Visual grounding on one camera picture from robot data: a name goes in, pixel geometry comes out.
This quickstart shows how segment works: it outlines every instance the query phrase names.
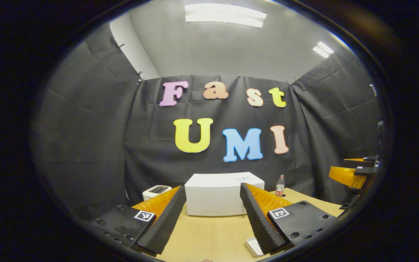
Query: fluorescent light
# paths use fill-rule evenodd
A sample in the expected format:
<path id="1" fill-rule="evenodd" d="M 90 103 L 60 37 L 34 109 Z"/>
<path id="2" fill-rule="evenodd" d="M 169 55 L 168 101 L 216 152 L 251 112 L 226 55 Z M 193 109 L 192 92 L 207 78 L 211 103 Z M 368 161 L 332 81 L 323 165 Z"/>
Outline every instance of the fluorescent light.
<path id="1" fill-rule="evenodd" d="M 321 48 L 319 48 L 319 47 L 314 47 L 313 48 L 313 51 L 315 51 L 316 53 L 318 53 L 319 55 L 321 55 L 322 57 L 324 57 L 324 58 L 328 58 L 329 57 L 329 54 L 328 53 L 326 53 L 324 50 L 322 50 Z"/>
<path id="2" fill-rule="evenodd" d="M 332 49 L 331 48 L 329 48 L 325 43 L 323 43 L 323 42 L 319 42 L 318 43 L 318 46 L 322 49 L 322 50 L 324 50 L 324 51 L 326 51 L 326 53 L 334 53 L 334 51 L 332 51 Z"/>
<path id="3" fill-rule="evenodd" d="M 237 5 L 201 3 L 185 5 L 186 22 L 226 22 L 261 28 L 266 14 Z"/>

